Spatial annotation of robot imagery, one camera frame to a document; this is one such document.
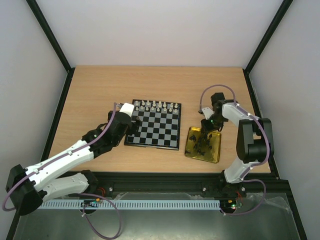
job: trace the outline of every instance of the chessboard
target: chessboard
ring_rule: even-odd
[[[141,126],[124,145],[179,150],[181,103],[134,99],[132,104],[132,119],[139,117]]]

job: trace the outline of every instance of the white robotic arm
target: white robotic arm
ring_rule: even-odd
[[[77,165],[111,151],[125,134],[133,134],[138,130],[141,122],[139,118],[131,120],[133,111],[134,105],[122,104],[119,111],[116,112],[114,108],[113,117],[111,116],[104,130],[101,127],[106,123],[89,131],[74,145],[43,162],[25,169],[21,165],[13,167],[8,177],[6,191],[15,188],[11,191],[10,198],[18,213],[26,215],[48,200],[68,194],[90,192],[90,189],[95,190],[96,186],[90,188],[90,185],[97,184],[98,181],[89,170],[69,177],[58,177]],[[27,179],[17,187],[17,182],[23,178]]]
[[[237,157],[224,170],[224,178],[227,183],[240,183],[253,167],[264,164],[272,157],[274,148],[271,121],[248,113],[233,100],[225,100],[223,93],[215,93],[211,97],[211,103],[212,109],[201,109],[205,117],[201,121],[202,134],[212,130],[221,131],[223,123],[229,120],[238,127]]]

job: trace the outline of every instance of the transparent plastic sheet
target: transparent plastic sheet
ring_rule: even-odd
[[[123,232],[119,240],[299,240],[293,214],[283,201],[285,193],[267,193],[267,201],[251,214],[223,216],[218,210],[122,210]],[[122,193],[122,200],[209,200],[186,193]],[[257,205],[260,193],[248,193],[243,207]],[[99,240],[78,209],[38,209],[20,218],[14,240]],[[94,227],[106,236],[119,227],[114,210],[97,210],[89,215]]]
[[[188,193],[123,192],[119,193],[114,200],[215,200],[215,198]]]
[[[262,192],[258,192],[258,193],[247,193],[246,194],[246,200],[247,201],[251,201],[254,203],[259,203],[261,201],[261,198],[263,196]],[[265,205],[271,205],[274,206],[276,208],[280,208],[280,209],[284,209],[286,210],[288,213],[292,214],[292,211],[290,209],[290,206],[288,205],[288,203],[286,202],[286,200],[281,197],[281,196],[276,196],[276,197],[272,197],[272,198],[267,198],[263,201],[262,204]]]

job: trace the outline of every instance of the black square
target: black square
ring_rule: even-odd
[[[140,131],[136,131],[136,132],[134,133],[134,136],[135,136],[135,137],[140,137],[140,135],[141,135],[141,132],[140,132]]]
[[[134,141],[134,137],[133,136],[128,136],[126,141],[132,143]]]
[[[170,140],[164,140],[164,145],[165,146],[170,146]]]

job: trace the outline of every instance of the wooden tabletop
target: wooden tabletop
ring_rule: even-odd
[[[219,163],[184,156],[189,127],[201,127],[198,113],[203,90],[214,84],[231,87],[237,101],[254,113],[244,74],[237,67],[153,67],[153,66],[77,66],[55,134],[50,156],[70,147],[89,130],[105,123],[113,103],[131,103],[150,99],[182,104],[179,151],[153,147],[124,146],[124,140],[112,151],[77,166],[74,171],[155,173],[220,173],[236,158],[237,128],[227,122],[222,131]],[[210,96],[228,89],[212,88],[203,98],[211,106]],[[254,173],[270,173],[268,163]]]

